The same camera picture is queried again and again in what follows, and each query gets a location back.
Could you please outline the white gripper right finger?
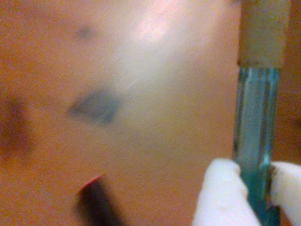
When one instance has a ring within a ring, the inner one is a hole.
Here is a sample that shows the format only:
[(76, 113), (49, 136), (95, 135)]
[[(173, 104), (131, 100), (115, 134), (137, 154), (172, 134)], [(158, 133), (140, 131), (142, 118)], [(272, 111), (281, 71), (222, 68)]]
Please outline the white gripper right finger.
[(301, 224), (301, 167), (287, 162), (273, 162), (270, 196), (293, 226)]

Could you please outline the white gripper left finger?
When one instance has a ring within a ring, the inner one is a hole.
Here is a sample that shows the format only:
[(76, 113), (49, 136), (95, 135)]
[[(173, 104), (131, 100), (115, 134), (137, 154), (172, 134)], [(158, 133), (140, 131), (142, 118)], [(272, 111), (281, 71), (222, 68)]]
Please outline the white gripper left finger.
[(260, 226), (247, 195), (240, 167), (229, 159), (213, 160), (205, 172), (192, 225)]

